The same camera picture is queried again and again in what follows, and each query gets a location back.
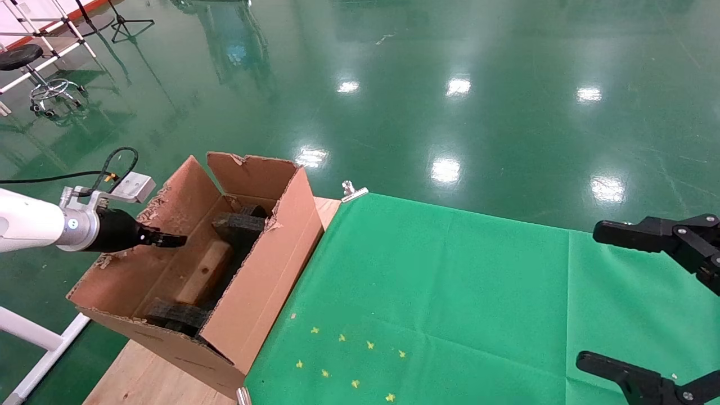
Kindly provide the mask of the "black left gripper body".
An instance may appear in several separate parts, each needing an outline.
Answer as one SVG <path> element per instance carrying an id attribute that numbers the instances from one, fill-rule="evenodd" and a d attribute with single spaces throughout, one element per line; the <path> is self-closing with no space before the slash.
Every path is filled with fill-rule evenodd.
<path id="1" fill-rule="evenodd" d="M 85 251 L 119 252 L 147 242 L 147 230 L 127 212 L 99 208 L 97 216 L 97 236 L 85 247 Z"/>

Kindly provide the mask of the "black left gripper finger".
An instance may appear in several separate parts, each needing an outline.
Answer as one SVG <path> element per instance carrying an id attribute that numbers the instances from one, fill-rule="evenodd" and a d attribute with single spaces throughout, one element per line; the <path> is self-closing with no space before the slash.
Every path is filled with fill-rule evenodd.
<path id="1" fill-rule="evenodd" d="M 159 228 L 141 225 L 137 231 L 137 243 L 139 245 L 154 246 L 160 248 L 178 248 L 187 243 L 185 235 L 162 232 Z"/>

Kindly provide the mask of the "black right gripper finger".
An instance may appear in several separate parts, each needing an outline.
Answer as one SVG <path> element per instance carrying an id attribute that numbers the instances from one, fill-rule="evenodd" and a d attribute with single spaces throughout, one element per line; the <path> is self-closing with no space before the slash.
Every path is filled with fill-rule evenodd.
<path id="1" fill-rule="evenodd" d="M 596 352 L 579 352 L 577 368 L 619 385 L 628 404 L 706 404 L 719 397 L 719 371 L 685 385 Z"/>
<path id="2" fill-rule="evenodd" d="M 719 220 L 702 214 L 683 220 L 646 217 L 636 224 L 602 220 L 593 229 L 601 244 L 671 257 L 719 295 Z"/>

